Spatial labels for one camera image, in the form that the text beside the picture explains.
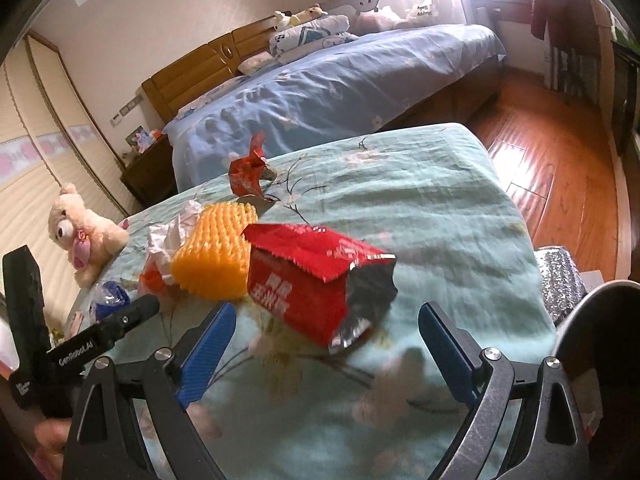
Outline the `person's left hand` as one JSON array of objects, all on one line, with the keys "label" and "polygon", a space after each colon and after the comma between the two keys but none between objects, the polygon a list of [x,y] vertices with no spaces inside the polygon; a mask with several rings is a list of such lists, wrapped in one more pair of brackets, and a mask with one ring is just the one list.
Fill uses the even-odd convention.
[{"label": "person's left hand", "polygon": [[47,418],[34,428],[36,449],[32,459],[46,479],[61,478],[70,426],[70,419]]}]

